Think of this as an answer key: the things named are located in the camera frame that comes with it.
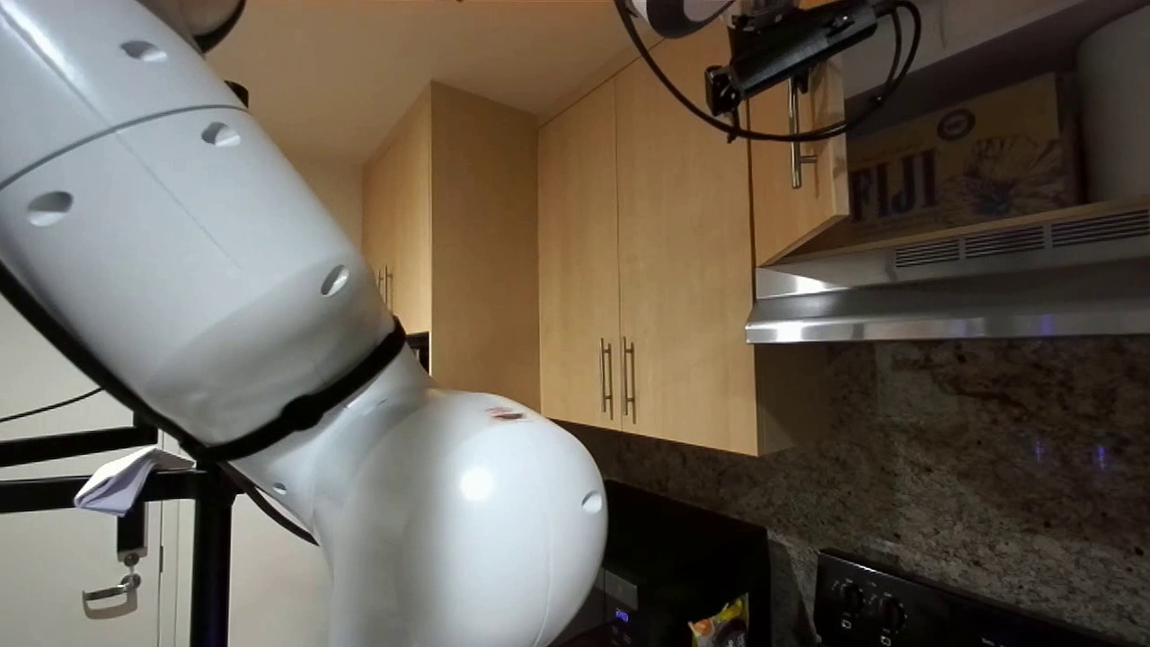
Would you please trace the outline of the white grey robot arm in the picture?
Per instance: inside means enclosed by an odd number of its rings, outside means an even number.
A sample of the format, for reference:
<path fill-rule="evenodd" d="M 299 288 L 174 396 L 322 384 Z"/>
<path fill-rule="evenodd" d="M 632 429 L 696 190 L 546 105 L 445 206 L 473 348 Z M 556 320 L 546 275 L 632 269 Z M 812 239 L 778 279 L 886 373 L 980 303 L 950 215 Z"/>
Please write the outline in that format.
<path fill-rule="evenodd" d="M 0 265 L 97 383 L 284 504 L 330 647 L 548 647 L 606 488 L 535 410 L 431 384 L 200 42 L 237 0 L 0 0 Z"/>

